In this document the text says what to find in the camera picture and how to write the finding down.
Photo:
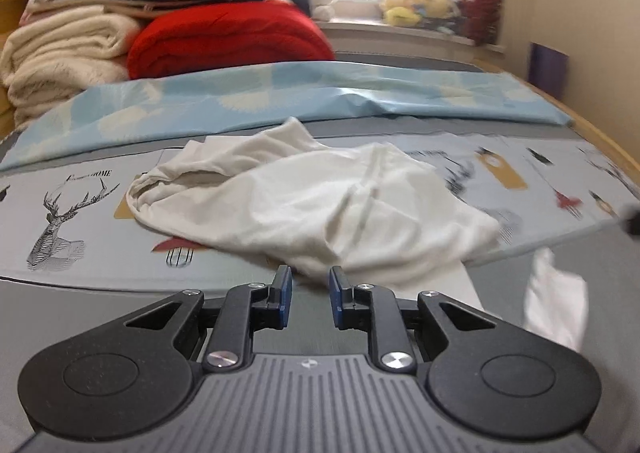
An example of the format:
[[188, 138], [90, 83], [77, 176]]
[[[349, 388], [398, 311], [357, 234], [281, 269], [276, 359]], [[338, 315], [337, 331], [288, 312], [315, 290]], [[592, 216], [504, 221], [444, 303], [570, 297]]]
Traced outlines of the white small garment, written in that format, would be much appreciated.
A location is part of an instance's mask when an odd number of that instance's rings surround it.
[[407, 295], [494, 245], [494, 218], [390, 143], [330, 148], [296, 118], [252, 136], [190, 141], [126, 200], [139, 224], [311, 280], [332, 267]]

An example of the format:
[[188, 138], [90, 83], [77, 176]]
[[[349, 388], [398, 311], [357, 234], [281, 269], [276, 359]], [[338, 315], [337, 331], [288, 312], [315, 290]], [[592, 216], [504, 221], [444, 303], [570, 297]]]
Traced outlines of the white cloth piece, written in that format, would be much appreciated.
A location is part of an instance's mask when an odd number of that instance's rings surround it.
[[588, 315], [585, 280], [578, 274], [556, 269], [550, 248], [537, 249], [524, 297], [524, 329], [579, 352]]

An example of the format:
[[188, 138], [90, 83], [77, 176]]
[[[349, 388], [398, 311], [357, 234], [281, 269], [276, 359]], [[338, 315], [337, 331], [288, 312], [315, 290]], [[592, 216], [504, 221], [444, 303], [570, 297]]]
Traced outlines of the grey patterned bed sheet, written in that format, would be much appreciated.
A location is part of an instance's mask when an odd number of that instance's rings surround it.
[[1, 178], [11, 452], [634, 452], [639, 190], [580, 139], [251, 136]]

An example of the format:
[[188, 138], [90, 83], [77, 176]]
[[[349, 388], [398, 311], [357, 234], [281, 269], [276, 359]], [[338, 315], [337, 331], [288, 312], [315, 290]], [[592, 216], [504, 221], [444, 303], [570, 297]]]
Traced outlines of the purple box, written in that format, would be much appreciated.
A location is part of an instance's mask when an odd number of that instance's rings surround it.
[[569, 61], [570, 57], [564, 52], [531, 43], [527, 81], [547, 95], [561, 100], [564, 95]]

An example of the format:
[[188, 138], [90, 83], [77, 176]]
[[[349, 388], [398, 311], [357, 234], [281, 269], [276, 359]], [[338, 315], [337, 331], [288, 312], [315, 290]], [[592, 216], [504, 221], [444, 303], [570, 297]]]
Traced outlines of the dark red bag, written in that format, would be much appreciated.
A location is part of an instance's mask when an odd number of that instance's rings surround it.
[[459, 0], [462, 35], [476, 46], [498, 42], [502, 0]]

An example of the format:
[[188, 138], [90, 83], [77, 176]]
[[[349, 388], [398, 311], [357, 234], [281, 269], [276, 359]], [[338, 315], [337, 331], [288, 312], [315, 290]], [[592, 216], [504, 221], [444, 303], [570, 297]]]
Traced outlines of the light blue patterned quilt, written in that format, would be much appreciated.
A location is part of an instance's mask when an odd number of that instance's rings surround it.
[[286, 62], [128, 80], [44, 114], [1, 160], [10, 170], [106, 148], [280, 124], [380, 116], [565, 126], [570, 117], [509, 73]]

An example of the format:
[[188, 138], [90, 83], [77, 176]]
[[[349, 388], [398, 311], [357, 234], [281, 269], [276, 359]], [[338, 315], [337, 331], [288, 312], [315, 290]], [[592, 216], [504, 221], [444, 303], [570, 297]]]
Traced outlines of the yellow plush toys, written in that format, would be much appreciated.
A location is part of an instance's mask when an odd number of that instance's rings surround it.
[[454, 0], [382, 0], [383, 20], [398, 28], [418, 28], [460, 17]]

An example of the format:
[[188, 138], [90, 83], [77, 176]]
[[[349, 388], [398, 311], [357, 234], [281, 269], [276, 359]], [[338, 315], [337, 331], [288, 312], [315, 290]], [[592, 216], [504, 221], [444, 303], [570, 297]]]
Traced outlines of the cream fleece folded blanket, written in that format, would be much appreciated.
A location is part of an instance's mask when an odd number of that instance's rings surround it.
[[94, 86], [128, 78], [125, 59], [142, 31], [137, 20], [101, 6], [79, 7], [21, 26], [1, 53], [1, 83], [25, 129]]

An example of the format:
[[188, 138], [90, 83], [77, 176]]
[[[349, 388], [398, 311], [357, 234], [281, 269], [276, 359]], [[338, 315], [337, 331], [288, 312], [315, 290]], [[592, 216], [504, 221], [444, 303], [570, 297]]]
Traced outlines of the red folded blanket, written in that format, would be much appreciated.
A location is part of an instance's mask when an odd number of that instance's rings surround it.
[[153, 20], [128, 51], [132, 80], [254, 64], [333, 61], [317, 24], [282, 0], [197, 6]]

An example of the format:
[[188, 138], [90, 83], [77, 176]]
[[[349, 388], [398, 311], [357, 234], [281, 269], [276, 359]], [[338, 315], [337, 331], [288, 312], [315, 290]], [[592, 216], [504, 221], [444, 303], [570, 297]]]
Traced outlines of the white plush toy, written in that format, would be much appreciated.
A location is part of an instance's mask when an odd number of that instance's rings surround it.
[[311, 19], [330, 22], [335, 17], [334, 0], [309, 0]]

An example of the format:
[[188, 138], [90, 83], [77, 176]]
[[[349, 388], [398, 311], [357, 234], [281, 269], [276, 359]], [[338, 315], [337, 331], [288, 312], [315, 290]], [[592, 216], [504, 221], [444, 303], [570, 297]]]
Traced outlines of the wooden bed frame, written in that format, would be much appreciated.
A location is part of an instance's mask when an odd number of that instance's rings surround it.
[[521, 84], [528, 87], [530, 90], [533, 90], [535, 94], [541, 96], [542, 98], [544, 98], [544, 100], [549, 101], [562, 112], [567, 114], [572, 119], [572, 128], [574, 132], [577, 132], [578, 135], [582, 137], [582, 139], [589, 141], [595, 147], [597, 147], [610, 161], [620, 167], [620, 169], [622, 169], [623, 172], [632, 181], [634, 181], [634, 184], [636, 186], [639, 185], [639, 163], [617, 142], [615, 142], [605, 132], [602, 132], [601, 129], [590, 123], [590, 121], [587, 121], [585, 117], [582, 117], [579, 114], [575, 113], [561, 101], [549, 96], [544, 91], [540, 90], [534, 85], [531, 85], [530, 83], [527, 83], [520, 77], [515, 77], [515, 79], [518, 80]]

